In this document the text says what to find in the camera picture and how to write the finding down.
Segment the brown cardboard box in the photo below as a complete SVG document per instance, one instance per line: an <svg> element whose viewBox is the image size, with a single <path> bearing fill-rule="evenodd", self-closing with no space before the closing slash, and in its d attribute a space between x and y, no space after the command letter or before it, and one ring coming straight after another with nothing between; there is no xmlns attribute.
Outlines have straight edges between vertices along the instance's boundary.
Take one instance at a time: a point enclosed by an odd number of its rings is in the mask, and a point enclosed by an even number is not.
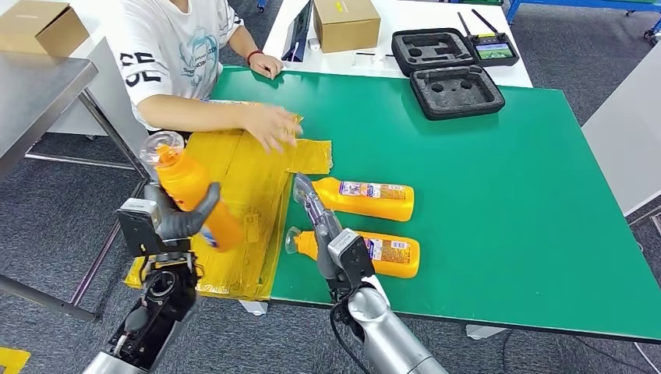
<svg viewBox="0 0 661 374"><path fill-rule="evenodd" d="M323 53L376 47L380 24L370 0L314 0L314 30Z"/></svg>
<svg viewBox="0 0 661 374"><path fill-rule="evenodd" d="M68 57L88 37L65 2L17 2L0 16L0 50Z"/></svg>

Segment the gray carpet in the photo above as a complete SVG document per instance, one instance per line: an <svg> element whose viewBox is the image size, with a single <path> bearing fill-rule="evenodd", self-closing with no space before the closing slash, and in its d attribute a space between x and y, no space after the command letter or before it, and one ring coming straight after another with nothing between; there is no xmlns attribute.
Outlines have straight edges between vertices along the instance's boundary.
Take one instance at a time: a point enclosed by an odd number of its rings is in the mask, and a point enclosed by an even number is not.
<svg viewBox="0 0 661 374"><path fill-rule="evenodd" d="M231 2L263 45L279 0L259 14L253 2ZM562 89L582 124L650 47L640 38L656 16L594 9L523 5L513 33L535 86ZM230 51L222 61L240 64ZM120 161L108 139L47 135L40 152ZM128 171L21 161L0 182L0 273L68 298L87 270L128 197L137 176ZM634 225L650 267L661 280L661 240L649 220ZM118 240L83 306L103 312L81 323L39 305L0 293L0 346L32 352L23 372L81 372L137 298L121 278L131 262ZM514 330L474 341L464 326L405 319L440 362L461 373L652 372L633 344L582 338L632 366L597 353L574 337ZM643 344L661 364L661 349ZM358 368L335 341L327 311L272 305L268 314L247 314L237 302L204 298L200 313L171 348L159 373L355 373Z"/></svg>

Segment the clear bottle cap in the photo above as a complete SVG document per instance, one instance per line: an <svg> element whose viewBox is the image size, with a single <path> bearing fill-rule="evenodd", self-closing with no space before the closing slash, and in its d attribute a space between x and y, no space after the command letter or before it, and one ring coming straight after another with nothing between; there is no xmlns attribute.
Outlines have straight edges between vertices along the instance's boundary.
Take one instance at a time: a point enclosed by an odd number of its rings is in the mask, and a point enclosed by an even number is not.
<svg viewBox="0 0 661 374"><path fill-rule="evenodd" d="M184 150L184 138L174 131L150 135L140 149L140 159L155 167L173 165Z"/></svg>
<svg viewBox="0 0 661 374"><path fill-rule="evenodd" d="M287 254L291 255L299 251L299 247L296 245L296 238L299 235L301 235L301 231L295 226L291 226L287 230L287 235L285 236L285 251L287 251Z"/></svg>

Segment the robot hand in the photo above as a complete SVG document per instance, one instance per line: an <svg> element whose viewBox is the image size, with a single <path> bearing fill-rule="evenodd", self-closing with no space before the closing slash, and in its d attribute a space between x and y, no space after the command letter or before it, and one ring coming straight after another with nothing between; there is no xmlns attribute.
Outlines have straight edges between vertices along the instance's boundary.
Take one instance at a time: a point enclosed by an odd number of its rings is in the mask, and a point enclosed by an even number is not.
<svg viewBox="0 0 661 374"><path fill-rule="evenodd" d="M196 311L198 275L190 236L220 199L220 185L211 183L200 204L179 210L158 185L145 187L145 199L128 199L117 210L126 244L134 257L143 257L143 291L112 335L108 353L100 352L84 374L145 374L154 370Z"/></svg>
<svg viewBox="0 0 661 374"><path fill-rule="evenodd" d="M330 324L342 347L360 368L367 368L340 338L335 321L348 325L381 374L447 374L417 337L391 310L377 280L362 236L344 229L326 209L309 178L294 177L294 200L312 221L319 253L317 266L326 278L334 306Z"/></svg>

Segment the child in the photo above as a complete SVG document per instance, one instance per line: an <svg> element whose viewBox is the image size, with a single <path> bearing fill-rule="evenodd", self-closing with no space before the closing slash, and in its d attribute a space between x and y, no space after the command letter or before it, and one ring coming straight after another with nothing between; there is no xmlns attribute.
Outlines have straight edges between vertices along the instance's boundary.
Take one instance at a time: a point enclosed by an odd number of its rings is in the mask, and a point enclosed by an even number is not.
<svg viewBox="0 0 661 374"><path fill-rule="evenodd" d="M250 68L273 79L278 58L263 54L227 0L115 0L106 34L125 81L133 113L147 131L245 129L264 149L295 143L301 127L283 108L267 104L212 104L208 99L223 65L218 51L230 48Z"/></svg>

